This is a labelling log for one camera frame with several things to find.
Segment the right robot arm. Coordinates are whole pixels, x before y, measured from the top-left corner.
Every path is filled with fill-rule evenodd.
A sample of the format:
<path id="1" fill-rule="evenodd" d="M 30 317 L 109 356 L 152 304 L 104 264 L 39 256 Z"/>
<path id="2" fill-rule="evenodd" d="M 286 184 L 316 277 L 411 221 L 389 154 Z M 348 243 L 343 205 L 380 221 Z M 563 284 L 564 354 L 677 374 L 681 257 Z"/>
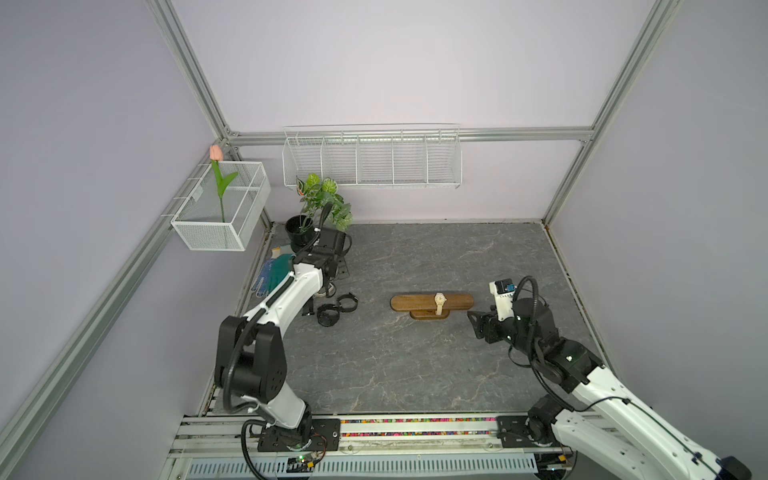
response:
<path id="1" fill-rule="evenodd" d="M 632 393 L 582 343 L 559 334 L 552 311 L 533 298 L 498 295 L 494 310 L 468 312 L 477 338 L 523 353 L 548 390 L 528 412 L 524 431 L 541 446 L 559 443 L 620 479 L 750 479 L 734 456 L 719 456 L 672 426 Z"/>

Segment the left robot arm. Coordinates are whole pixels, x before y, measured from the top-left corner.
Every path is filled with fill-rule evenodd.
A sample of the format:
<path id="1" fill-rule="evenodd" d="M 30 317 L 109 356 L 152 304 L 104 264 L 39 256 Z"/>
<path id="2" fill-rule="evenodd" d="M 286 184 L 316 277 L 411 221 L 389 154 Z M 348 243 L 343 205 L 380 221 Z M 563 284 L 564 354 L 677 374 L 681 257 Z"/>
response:
<path id="1" fill-rule="evenodd" d="M 225 412 L 248 411 L 271 426 L 295 431 L 311 420 L 310 407 L 287 383 L 284 336 L 305 304 L 335 279 L 351 244 L 344 232 L 318 230 L 309 245 L 289 258 L 287 274 L 263 301 L 222 321 L 214 380 Z"/>

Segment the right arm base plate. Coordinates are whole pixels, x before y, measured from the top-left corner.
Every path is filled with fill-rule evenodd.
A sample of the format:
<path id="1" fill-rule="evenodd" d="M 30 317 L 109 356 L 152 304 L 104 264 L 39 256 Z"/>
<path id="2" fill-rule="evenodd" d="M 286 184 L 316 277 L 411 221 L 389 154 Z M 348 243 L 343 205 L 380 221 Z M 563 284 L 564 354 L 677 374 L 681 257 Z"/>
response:
<path id="1" fill-rule="evenodd" d="M 496 417 L 497 434 L 503 448 L 563 447 L 553 431 L 554 418 L 527 415 Z"/>

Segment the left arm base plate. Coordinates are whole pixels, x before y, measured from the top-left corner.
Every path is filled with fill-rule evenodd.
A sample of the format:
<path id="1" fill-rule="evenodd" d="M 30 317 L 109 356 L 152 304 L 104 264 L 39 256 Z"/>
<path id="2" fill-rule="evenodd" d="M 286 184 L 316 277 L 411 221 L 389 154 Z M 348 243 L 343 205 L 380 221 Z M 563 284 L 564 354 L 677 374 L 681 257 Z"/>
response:
<path id="1" fill-rule="evenodd" d="M 302 421 L 296 429 L 278 426 L 266 428 L 260 435 L 259 452 L 337 451 L 341 440 L 341 421 L 337 418 L 313 418 Z"/>

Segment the brown wooden watch stand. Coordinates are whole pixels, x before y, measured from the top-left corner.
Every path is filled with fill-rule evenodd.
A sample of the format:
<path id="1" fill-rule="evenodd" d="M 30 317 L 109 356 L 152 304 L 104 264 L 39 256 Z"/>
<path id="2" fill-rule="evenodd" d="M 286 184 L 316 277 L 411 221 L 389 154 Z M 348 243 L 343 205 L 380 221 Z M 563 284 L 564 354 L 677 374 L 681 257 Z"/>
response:
<path id="1" fill-rule="evenodd" d="M 395 312 L 408 313 L 417 321 L 445 320 L 454 311 L 468 311 L 474 306 L 474 298 L 466 293 L 443 293 L 447 301 L 443 308 L 443 315 L 435 315 L 434 296 L 431 294 L 402 294 L 393 296 L 390 307 Z"/>

